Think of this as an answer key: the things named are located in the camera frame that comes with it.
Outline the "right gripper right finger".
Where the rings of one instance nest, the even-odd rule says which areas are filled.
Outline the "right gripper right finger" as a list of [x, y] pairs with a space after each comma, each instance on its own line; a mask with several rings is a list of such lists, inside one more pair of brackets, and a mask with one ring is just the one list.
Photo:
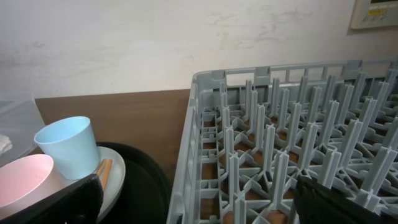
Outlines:
[[397, 218], [371, 212], [302, 175], [297, 179], [293, 203], [301, 224], [397, 223]]

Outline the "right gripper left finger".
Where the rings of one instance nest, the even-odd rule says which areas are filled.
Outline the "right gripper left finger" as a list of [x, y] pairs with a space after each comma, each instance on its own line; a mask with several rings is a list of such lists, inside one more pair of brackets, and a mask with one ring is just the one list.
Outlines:
[[104, 192], [100, 177], [90, 174], [43, 200], [1, 220], [18, 223], [96, 223]]

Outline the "pink cup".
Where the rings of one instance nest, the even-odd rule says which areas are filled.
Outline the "pink cup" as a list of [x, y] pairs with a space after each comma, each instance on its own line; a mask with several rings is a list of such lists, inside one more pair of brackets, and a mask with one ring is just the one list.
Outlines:
[[1, 167], [1, 219], [64, 187], [62, 175], [46, 154], [25, 156]]

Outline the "white tissue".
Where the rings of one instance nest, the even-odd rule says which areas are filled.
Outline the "white tissue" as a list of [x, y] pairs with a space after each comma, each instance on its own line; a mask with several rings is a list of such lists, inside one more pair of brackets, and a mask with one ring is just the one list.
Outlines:
[[12, 148], [12, 141], [8, 136], [0, 135], [0, 154], [4, 154]]

